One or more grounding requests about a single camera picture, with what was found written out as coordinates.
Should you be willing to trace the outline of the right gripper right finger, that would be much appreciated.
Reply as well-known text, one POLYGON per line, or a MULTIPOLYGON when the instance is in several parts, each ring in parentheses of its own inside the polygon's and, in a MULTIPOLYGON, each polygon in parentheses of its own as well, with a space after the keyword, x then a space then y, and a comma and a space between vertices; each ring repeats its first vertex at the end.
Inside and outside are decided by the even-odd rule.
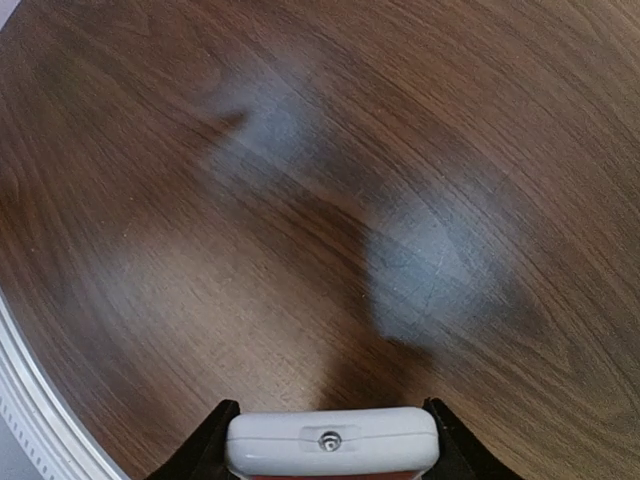
POLYGON ((423 409, 436 422, 440 449, 424 480, 518 480, 441 399, 426 399, 423 409))

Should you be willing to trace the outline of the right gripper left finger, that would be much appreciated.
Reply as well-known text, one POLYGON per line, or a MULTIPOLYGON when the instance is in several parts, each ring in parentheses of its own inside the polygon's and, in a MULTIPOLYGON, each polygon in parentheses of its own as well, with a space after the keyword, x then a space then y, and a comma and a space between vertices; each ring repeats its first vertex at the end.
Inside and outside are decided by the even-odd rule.
POLYGON ((175 453, 146 479, 237 479, 226 464, 225 442, 231 421, 239 415, 237 401, 221 401, 175 453))

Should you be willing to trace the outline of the white remote control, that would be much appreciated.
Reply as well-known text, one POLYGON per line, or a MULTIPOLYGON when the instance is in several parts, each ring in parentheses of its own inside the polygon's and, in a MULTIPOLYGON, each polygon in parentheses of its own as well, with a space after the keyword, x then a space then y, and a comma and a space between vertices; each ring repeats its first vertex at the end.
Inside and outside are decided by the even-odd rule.
POLYGON ((225 441, 242 479, 416 479, 439 456, 436 422, 416 407, 246 413, 225 441))

